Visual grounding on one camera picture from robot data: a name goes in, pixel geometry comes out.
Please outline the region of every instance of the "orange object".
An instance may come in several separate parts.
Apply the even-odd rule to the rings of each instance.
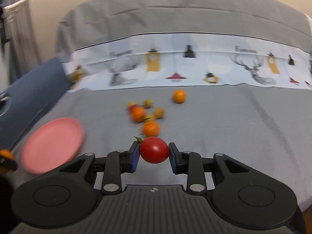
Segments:
[[[144,116],[146,115],[146,111],[142,107],[136,107],[131,112],[131,119],[134,122],[140,123],[144,120]]]
[[[160,125],[156,121],[148,121],[144,123],[142,133],[146,137],[158,136],[160,133]]]
[[[186,92],[184,90],[176,90],[174,91],[172,98],[174,102],[180,104],[186,100]]]
[[[11,153],[11,151],[9,151],[7,149],[0,150],[0,155],[7,158],[7,159],[11,159],[11,160],[14,159],[14,156]],[[0,166],[0,174],[5,174],[5,173],[8,173],[9,171],[10,171],[9,169]]]

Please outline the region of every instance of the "gray bedsheet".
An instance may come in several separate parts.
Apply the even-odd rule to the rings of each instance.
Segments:
[[[203,157],[223,152],[280,180],[297,195],[302,210],[312,204],[311,91],[261,88],[249,85],[184,87],[188,99],[181,105],[170,100],[174,87],[67,93],[14,149],[17,159],[29,136],[43,124],[64,116],[75,117],[86,129],[79,154],[96,157],[128,149],[141,125],[130,121],[128,101],[154,100],[166,110],[160,120],[160,137],[180,150]],[[8,174],[17,187],[34,175],[22,166]],[[208,187],[213,188],[207,174]],[[100,187],[99,175],[95,188]],[[126,184],[186,184],[185,175],[172,174],[169,160],[152,165],[140,159],[136,173],[122,175]]]

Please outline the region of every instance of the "red cherry tomato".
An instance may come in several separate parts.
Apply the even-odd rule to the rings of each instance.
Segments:
[[[138,107],[137,104],[134,104],[134,105],[129,106],[129,108],[128,108],[129,113],[132,113],[132,110],[133,110],[134,108],[137,108],[137,107]]]
[[[140,145],[140,155],[148,163],[161,163],[169,156],[168,145],[158,137],[147,137]]]

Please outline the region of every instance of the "bed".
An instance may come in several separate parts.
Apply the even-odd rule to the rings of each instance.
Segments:
[[[163,48],[158,44],[177,35],[182,37],[175,43],[185,40],[181,47],[171,44]],[[189,43],[199,35],[200,44]],[[140,47],[149,43],[148,49],[129,52],[136,50],[128,48],[132,41],[140,43]],[[9,128],[2,128],[5,133],[1,135],[1,147],[11,148],[19,161],[25,142],[36,129],[70,116],[86,130],[79,154],[94,152],[102,157],[110,151],[128,149],[133,136],[141,133],[141,126],[131,122],[126,105],[150,98],[166,110],[166,117],[160,120],[160,138],[165,142],[174,142],[180,150],[195,151],[203,157],[223,152],[238,159],[291,187],[301,210],[305,210],[312,204],[311,47],[308,17],[275,0],[89,0],[69,11],[59,23],[58,58],[8,88],[12,108],[0,117],[1,126]],[[137,75],[138,70],[134,73],[127,65],[119,68],[111,63],[137,55],[141,61],[135,69],[141,67],[147,72],[147,56],[156,53],[163,55],[161,66],[168,73],[164,72],[161,80],[131,78],[130,74]],[[174,61],[169,58],[172,53],[180,56],[181,62],[187,59],[187,65],[175,71]],[[190,69],[194,55],[195,59],[202,57],[201,63],[197,66],[195,62]],[[242,56],[247,62],[241,62]],[[276,61],[280,73],[273,72],[269,59],[273,59],[272,64]],[[213,64],[208,65],[209,71],[205,71],[206,61]],[[66,75],[77,65],[83,66],[87,76],[72,89]],[[221,65],[243,76],[234,77],[229,72],[218,76],[213,69]],[[198,68],[205,68],[203,74],[197,73]],[[169,78],[176,72],[180,78]],[[204,79],[212,76],[205,72],[222,80],[206,82]],[[113,84],[118,73],[137,81]],[[180,87],[188,98],[175,105],[171,94]],[[15,187],[35,177],[22,166],[7,176]],[[213,188],[211,176],[206,179],[208,187]],[[186,184],[186,177],[175,176],[168,160],[151,165],[141,159],[136,173],[122,175],[122,183]]]

